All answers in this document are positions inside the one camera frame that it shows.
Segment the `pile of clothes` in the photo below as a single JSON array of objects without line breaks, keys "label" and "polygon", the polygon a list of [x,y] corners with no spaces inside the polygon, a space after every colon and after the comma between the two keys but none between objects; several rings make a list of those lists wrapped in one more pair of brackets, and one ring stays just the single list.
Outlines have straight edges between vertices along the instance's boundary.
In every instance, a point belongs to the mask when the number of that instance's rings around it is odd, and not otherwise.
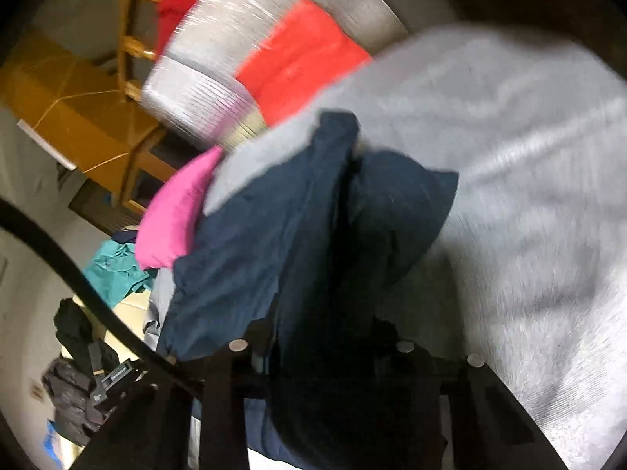
[{"label": "pile of clothes", "polygon": [[127,227],[102,243],[83,270],[85,277],[107,306],[114,308],[129,293],[150,290],[154,277],[135,258],[137,227]]},{"label": "pile of clothes", "polygon": [[[360,378],[356,389],[342,391],[273,390],[272,408],[246,401],[249,447],[302,469],[355,468],[358,462],[338,447],[358,439],[371,448],[361,462],[380,468],[390,462],[390,440],[379,430],[389,416],[369,416],[372,397],[385,395],[362,380],[372,372],[375,311],[433,243],[457,191],[455,172],[427,170],[394,152],[355,156],[358,132],[353,114],[323,113],[308,148],[194,221],[192,248],[173,263],[170,298],[151,295],[167,314],[161,311],[146,340],[156,339],[163,355],[208,356],[241,337],[251,321],[270,317],[277,350],[271,353],[280,357],[268,356],[264,372],[274,369],[291,378],[286,383]],[[159,271],[164,287],[168,272]],[[327,407],[312,416],[314,404]],[[200,418],[199,405],[194,414]]]}]

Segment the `gray fabric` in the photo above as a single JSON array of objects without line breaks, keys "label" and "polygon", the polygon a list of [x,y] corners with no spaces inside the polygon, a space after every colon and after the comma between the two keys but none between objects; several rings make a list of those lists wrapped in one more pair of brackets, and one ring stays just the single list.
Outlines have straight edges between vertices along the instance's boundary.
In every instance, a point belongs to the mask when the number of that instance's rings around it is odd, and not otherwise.
[{"label": "gray fabric", "polygon": [[148,310],[143,320],[143,342],[153,350],[157,349],[159,334],[165,320],[165,315],[174,296],[174,276],[168,268],[161,268],[157,272],[150,298]]},{"label": "gray fabric", "polygon": [[428,256],[380,315],[439,356],[482,354],[571,469],[627,428],[627,87],[579,46],[433,30],[220,166],[204,212],[301,150],[321,108],[371,148],[460,172]]}]

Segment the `metal bolt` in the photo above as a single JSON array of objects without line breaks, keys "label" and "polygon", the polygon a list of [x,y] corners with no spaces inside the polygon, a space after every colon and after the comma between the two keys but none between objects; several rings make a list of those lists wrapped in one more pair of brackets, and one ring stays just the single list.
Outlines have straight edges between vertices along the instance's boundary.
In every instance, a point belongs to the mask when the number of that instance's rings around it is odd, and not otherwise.
[{"label": "metal bolt", "polygon": [[244,351],[248,348],[248,341],[245,339],[234,339],[229,343],[229,350]]},{"label": "metal bolt", "polygon": [[466,362],[468,362],[472,367],[481,367],[485,364],[485,359],[481,355],[473,353],[468,355]]},{"label": "metal bolt", "polygon": [[396,344],[396,350],[401,353],[411,353],[414,351],[414,344],[411,341],[399,341]]}]

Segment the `blue fabric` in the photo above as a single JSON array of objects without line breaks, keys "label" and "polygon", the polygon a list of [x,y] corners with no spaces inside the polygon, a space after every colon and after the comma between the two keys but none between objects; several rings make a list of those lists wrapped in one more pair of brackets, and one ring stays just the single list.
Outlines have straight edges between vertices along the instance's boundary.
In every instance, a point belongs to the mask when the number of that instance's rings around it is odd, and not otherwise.
[{"label": "blue fabric", "polygon": [[129,293],[152,289],[152,277],[141,270],[135,260],[134,244],[118,244],[107,240],[96,251],[83,273],[112,309]]},{"label": "blue fabric", "polygon": [[53,439],[54,437],[57,436],[56,431],[54,430],[54,423],[48,421],[46,425],[47,425],[46,437],[44,438],[44,441],[43,441],[43,448],[46,451],[46,453],[49,455],[50,459],[54,461],[54,463],[59,468],[63,468],[63,463],[61,462],[59,457],[56,455],[56,452],[54,452]]},{"label": "blue fabric", "polygon": [[[354,159],[358,132],[354,115],[323,113],[308,148],[199,221],[192,252],[174,264],[177,290],[159,352],[183,361],[210,355],[276,301],[281,373],[363,369],[361,342],[375,305],[437,237],[458,176],[393,152]],[[297,416],[306,414],[301,399],[293,394],[285,404]],[[288,448],[275,427],[277,409],[264,400],[247,400],[245,415],[252,449],[297,468],[340,468],[306,454],[300,439]],[[314,437],[325,433],[313,424]],[[296,437],[310,435],[299,428],[290,426]]]}]

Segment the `pink fabric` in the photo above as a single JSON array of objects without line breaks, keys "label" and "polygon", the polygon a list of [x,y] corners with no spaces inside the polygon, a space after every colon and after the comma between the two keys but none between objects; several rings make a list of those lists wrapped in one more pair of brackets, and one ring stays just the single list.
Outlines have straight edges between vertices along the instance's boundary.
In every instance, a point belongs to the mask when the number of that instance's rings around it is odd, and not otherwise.
[{"label": "pink fabric", "polygon": [[172,268],[178,257],[189,254],[196,219],[221,155],[219,146],[199,155],[165,182],[152,199],[135,244],[135,258],[142,270]]}]

